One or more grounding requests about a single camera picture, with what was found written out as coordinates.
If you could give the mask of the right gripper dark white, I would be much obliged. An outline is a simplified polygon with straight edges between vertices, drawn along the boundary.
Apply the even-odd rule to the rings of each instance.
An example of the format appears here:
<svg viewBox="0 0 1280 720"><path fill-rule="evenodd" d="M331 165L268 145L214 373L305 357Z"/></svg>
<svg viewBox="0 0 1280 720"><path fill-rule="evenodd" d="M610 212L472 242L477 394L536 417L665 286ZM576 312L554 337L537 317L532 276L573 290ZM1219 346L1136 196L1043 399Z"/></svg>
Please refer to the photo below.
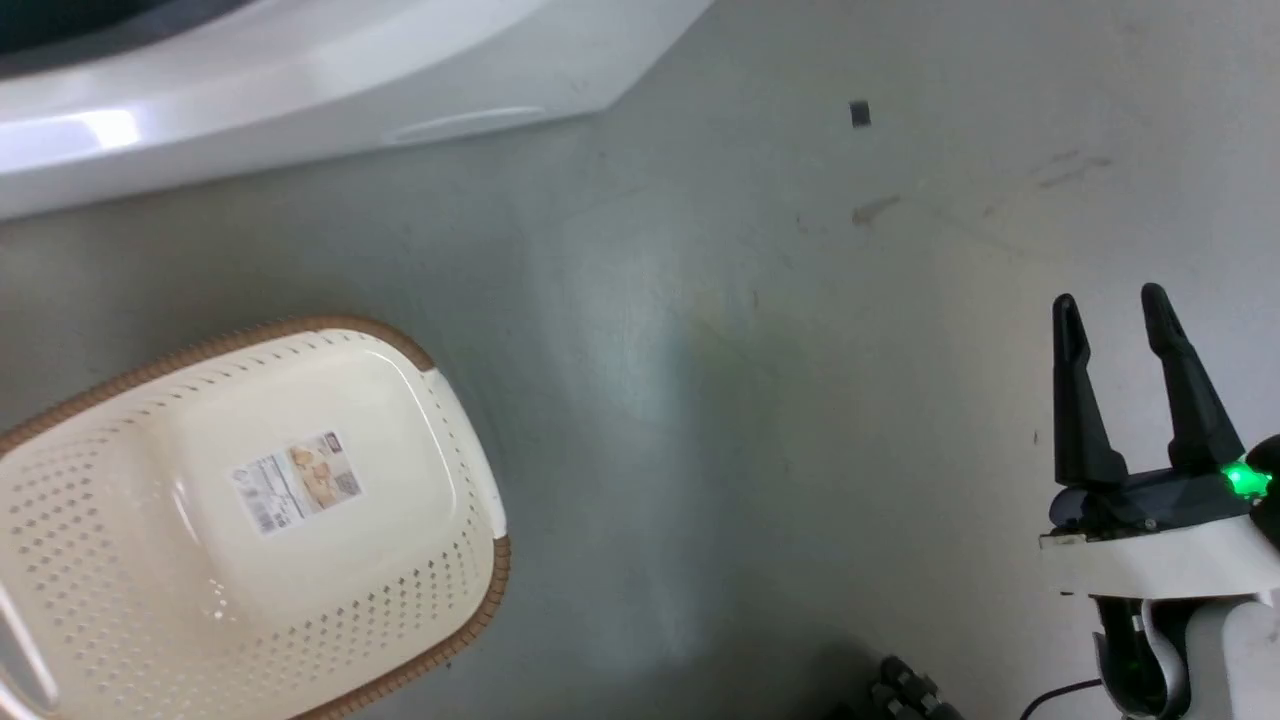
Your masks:
<svg viewBox="0 0 1280 720"><path fill-rule="evenodd" d="M1140 291L1149 347L1167 392L1172 438L1167 455L1188 474L1222 471L1234 489L1266 493L1235 518L1124 539L1039 538L1039 561L1052 591L1123 600L1267 597L1279 588L1276 436L1245 455L1242 439L1188 338L1166 290ZM1070 293L1052 306L1055 480L1064 487L1117 486L1129 475L1110 443L1088 365L1091 343Z"/></svg>

